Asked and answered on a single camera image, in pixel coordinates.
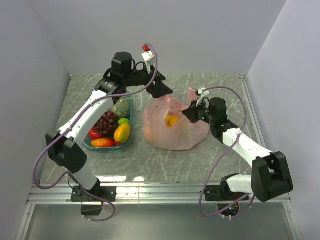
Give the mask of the orange peach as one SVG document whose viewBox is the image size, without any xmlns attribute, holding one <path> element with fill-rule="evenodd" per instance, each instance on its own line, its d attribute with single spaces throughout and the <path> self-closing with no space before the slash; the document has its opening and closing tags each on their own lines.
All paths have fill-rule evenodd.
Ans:
<svg viewBox="0 0 320 240">
<path fill-rule="evenodd" d="M 175 116 L 175 115 L 171 115 L 171 116 L 172 116 L 171 125 L 166 124 L 168 128 L 172 128 L 180 119 L 178 116 Z"/>
</svg>

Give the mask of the pink plastic bag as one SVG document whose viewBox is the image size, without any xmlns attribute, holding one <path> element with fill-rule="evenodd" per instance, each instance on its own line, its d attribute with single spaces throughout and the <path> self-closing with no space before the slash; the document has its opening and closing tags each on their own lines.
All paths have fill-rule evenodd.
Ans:
<svg viewBox="0 0 320 240">
<path fill-rule="evenodd" d="M 182 111 L 197 99 L 196 92 L 191 88 L 187 92 L 187 105 L 169 95 L 155 99 L 144 109 L 142 115 L 146 141 L 156 148 L 170 151 L 191 150 L 202 142 L 207 137 L 210 126 L 203 121 L 191 123 L 182 114 Z M 166 125 L 167 115 L 179 117 L 179 121 L 172 128 Z"/>
</svg>

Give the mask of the yellow orange fruit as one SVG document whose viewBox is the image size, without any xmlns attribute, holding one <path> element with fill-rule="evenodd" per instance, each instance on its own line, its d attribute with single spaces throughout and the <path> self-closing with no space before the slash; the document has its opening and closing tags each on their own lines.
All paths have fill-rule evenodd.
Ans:
<svg viewBox="0 0 320 240">
<path fill-rule="evenodd" d="M 165 118 L 165 123 L 167 125 L 171 125 L 171 121 L 172 121 L 172 116 L 171 115 L 167 115 Z"/>
</svg>

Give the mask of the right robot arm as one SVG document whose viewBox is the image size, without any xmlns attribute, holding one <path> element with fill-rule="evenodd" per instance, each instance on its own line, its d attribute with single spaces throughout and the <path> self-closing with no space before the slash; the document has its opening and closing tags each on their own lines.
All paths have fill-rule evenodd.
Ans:
<svg viewBox="0 0 320 240">
<path fill-rule="evenodd" d="M 215 201 L 235 201 L 244 195 L 255 195 L 261 202 L 267 202 L 294 189 L 286 156 L 272 152 L 246 136 L 240 128 L 228 119 L 224 99 L 215 97 L 204 101 L 194 100 L 182 113 L 191 123 L 203 121 L 210 126 L 211 134 L 222 144 L 231 147 L 251 167 L 250 175 L 234 173 L 223 177 L 220 185 L 208 186 L 205 198 Z"/>
</svg>

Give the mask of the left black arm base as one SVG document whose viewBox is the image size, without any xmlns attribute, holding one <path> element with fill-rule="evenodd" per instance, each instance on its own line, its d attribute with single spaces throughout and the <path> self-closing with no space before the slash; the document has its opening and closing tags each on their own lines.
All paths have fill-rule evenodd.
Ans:
<svg viewBox="0 0 320 240">
<path fill-rule="evenodd" d="M 86 192 L 80 186 L 72 188 L 70 201 L 81 203 L 80 210 L 84 217 L 97 217 L 107 204 L 112 207 L 113 216 L 116 212 L 113 202 L 116 200 L 116 186 L 99 186 L 93 192 Z"/>
</svg>

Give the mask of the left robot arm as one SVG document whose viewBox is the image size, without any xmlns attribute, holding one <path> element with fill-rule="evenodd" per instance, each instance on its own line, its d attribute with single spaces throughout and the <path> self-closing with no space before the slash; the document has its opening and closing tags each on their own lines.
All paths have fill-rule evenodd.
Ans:
<svg viewBox="0 0 320 240">
<path fill-rule="evenodd" d="M 128 87 L 142 86 L 154 99 L 173 93 L 163 83 L 166 78 L 158 72 L 156 51 L 150 48 L 142 53 L 142 58 L 143 68 L 138 70 L 130 53 L 117 52 L 81 109 L 59 130 L 50 130 L 45 136 L 49 158 L 68 171 L 89 201 L 101 196 L 101 182 L 89 169 L 87 155 L 80 145 L 94 124 L 122 97 L 130 95 Z"/>
</svg>

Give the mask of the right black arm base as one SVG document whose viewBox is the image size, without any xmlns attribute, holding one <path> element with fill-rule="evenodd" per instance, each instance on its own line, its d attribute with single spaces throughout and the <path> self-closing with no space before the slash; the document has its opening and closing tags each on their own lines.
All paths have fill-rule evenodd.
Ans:
<svg viewBox="0 0 320 240">
<path fill-rule="evenodd" d="M 206 202 L 230 202 L 238 200 L 245 196 L 243 192 L 231 192 L 228 186 L 221 185 L 207 185 L 204 190 L 204 198 Z M 222 217 L 232 218 L 240 214 L 240 205 L 235 203 L 229 206 L 226 210 L 222 211 L 220 215 Z"/>
</svg>

